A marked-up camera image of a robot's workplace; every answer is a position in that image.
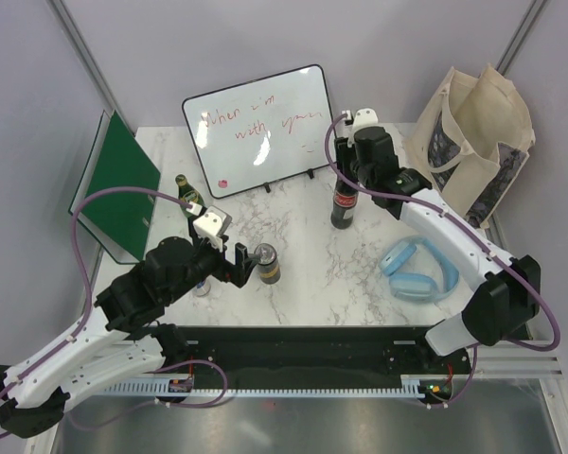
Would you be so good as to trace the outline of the dark beverage can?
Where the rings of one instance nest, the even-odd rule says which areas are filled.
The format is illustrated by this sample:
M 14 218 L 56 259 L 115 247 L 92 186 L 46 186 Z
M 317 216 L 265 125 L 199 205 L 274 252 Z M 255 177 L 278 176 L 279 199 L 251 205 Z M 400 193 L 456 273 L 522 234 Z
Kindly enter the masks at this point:
M 255 255 L 258 257 L 257 270 L 260 280 L 267 285 L 277 283 L 281 271 L 275 247 L 268 243 L 260 243 L 255 249 Z

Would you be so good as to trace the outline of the cola glass bottle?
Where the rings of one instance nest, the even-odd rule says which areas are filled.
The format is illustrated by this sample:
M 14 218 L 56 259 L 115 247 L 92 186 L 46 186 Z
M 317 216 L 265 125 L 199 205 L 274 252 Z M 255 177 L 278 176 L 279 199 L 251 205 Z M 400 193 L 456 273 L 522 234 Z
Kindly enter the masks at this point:
M 335 228 L 344 230 L 351 226 L 357 199 L 358 191 L 338 178 L 334 187 L 330 214 L 330 222 Z

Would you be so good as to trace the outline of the small white blue can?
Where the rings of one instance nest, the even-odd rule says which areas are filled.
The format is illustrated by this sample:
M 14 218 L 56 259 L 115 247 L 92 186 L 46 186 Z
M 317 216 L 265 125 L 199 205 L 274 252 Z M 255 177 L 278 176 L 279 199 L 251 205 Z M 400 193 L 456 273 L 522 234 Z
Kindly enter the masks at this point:
M 192 293 L 196 297 L 204 297 L 210 292 L 210 290 L 211 290 L 210 282 L 208 280 L 203 280 L 194 287 Z

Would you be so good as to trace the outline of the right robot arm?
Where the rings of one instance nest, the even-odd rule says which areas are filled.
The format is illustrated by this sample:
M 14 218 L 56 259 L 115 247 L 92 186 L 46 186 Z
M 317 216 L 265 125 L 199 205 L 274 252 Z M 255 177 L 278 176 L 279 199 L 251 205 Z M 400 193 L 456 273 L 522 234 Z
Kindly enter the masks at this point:
M 335 149 L 346 183 L 360 184 L 379 207 L 426 237 L 473 292 L 460 313 L 431 327 L 415 348 L 421 370 L 438 371 L 461 348 L 493 346 L 539 314 L 539 264 L 530 256 L 515 258 L 479 236 L 420 172 L 399 164 L 383 126 L 347 124 Z

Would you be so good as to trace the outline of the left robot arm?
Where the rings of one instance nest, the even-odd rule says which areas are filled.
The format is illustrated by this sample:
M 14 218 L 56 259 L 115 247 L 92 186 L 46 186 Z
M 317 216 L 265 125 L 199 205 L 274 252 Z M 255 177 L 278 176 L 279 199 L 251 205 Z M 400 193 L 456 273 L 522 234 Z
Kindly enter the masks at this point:
M 185 368 L 189 347 L 175 325 L 161 324 L 150 333 L 143 328 L 209 276 L 242 288 L 258 257 L 241 244 L 235 256 L 229 262 L 206 239 L 162 240 L 43 350 L 18 365 L 0 365 L 3 434 L 34 437 L 122 379 Z

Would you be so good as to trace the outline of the beige canvas tote bag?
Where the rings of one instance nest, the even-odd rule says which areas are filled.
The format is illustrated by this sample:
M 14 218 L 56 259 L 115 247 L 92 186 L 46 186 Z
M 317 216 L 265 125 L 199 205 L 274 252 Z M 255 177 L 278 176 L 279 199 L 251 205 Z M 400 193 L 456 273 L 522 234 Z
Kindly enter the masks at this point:
M 485 229 L 535 142 L 523 98 L 488 65 L 478 78 L 451 68 L 403 145 L 444 201 Z

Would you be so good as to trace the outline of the green bottle far left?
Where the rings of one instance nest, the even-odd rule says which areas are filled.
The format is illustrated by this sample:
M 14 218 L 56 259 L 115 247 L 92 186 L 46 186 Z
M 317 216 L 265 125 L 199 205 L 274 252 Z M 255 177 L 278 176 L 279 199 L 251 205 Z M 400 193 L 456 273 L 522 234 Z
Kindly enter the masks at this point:
M 205 207 L 205 202 L 200 192 L 188 182 L 184 174 L 177 175 L 175 182 L 178 186 L 178 199 L 187 204 L 187 207 L 181 207 L 184 215 L 187 218 L 198 216 L 201 208 Z

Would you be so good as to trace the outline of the whiteboard with red writing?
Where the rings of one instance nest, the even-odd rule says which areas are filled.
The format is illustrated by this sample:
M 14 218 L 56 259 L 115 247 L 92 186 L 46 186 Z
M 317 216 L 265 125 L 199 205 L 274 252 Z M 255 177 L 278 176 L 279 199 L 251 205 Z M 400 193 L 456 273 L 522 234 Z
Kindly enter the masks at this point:
M 295 68 L 182 103 L 210 195 L 224 199 L 327 165 L 323 68 Z

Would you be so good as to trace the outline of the green binder folder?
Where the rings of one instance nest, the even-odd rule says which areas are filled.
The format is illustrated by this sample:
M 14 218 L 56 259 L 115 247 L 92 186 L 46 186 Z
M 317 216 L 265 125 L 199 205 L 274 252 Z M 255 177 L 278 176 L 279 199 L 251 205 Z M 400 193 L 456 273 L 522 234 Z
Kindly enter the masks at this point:
M 159 188 L 161 173 L 118 113 L 104 112 L 71 201 L 73 212 L 86 198 L 114 187 Z M 148 243 L 155 197 L 117 192 L 82 208 L 78 225 L 118 264 L 142 259 Z

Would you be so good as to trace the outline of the light blue headphones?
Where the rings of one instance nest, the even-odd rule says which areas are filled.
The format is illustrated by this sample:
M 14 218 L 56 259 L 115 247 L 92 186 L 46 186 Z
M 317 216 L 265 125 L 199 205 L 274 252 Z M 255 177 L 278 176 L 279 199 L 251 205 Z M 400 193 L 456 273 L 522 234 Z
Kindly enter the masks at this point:
M 428 275 L 402 271 L 402 267 L 421 246 L 437 262 L 442 285 Z M 379 264 L 380 272 L 389 280 L 391 294 L 406 302 L 437 303 L 447 299 L 457 288 L 460 274 L 454 264 L 426 237 L 407 236 L 387 250 Z

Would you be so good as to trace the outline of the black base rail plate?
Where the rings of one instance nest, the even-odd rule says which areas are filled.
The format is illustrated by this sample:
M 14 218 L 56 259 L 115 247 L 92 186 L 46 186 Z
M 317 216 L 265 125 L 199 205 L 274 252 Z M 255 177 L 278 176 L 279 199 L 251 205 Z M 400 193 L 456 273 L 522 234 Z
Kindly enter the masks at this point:
M 179 329 L 191 359 L 221 367 L 193 369 L 195 376 L 221 387 L 230 378 L 312 384 L 392 384 L 393 376 L 454 375 L 470 371 L 469 355 L 428 352 L 423 327 L 190 327 Z

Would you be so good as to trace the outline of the aluminium extrusion rail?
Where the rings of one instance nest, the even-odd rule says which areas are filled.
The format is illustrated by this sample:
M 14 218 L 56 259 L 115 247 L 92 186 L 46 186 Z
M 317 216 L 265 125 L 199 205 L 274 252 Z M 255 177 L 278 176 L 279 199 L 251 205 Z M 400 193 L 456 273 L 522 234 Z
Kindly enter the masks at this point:
M 538 352 L 509 342 L 480 346 L 474 377 L 479 379 L 562 379 L 555 352 Z

